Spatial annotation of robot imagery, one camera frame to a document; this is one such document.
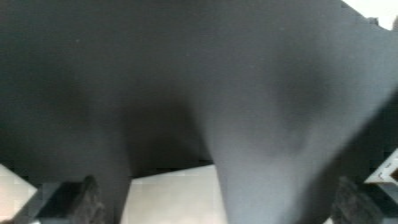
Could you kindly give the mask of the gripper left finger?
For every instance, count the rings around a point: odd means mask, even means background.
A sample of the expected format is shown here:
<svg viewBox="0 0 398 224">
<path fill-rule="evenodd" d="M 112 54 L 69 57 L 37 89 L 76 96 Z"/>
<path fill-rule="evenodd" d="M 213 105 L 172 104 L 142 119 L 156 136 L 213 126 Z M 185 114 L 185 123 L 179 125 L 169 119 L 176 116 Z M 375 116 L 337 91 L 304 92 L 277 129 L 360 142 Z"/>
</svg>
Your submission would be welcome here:
<svg viewBox="0 0 398 224">
<path fill-rule="evenodd" d="M 10 224 L 105 224 L 101 191 L 92 176 L 80 182 L 41 185 Z"/>
</svg>

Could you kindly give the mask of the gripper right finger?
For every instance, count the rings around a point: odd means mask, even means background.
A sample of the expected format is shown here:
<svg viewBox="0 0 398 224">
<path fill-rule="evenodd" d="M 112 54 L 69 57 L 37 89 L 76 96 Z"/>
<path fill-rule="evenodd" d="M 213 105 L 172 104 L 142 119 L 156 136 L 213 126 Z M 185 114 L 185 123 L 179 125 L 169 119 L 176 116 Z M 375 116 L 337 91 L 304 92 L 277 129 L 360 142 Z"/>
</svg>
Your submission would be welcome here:
<svg viewBox="0 0 398 224">
<path fill-rule="evenodd" d="M 398 186 L 341 177 L 330 219 L 334 224 L 398 224 Z"/>
</svg>

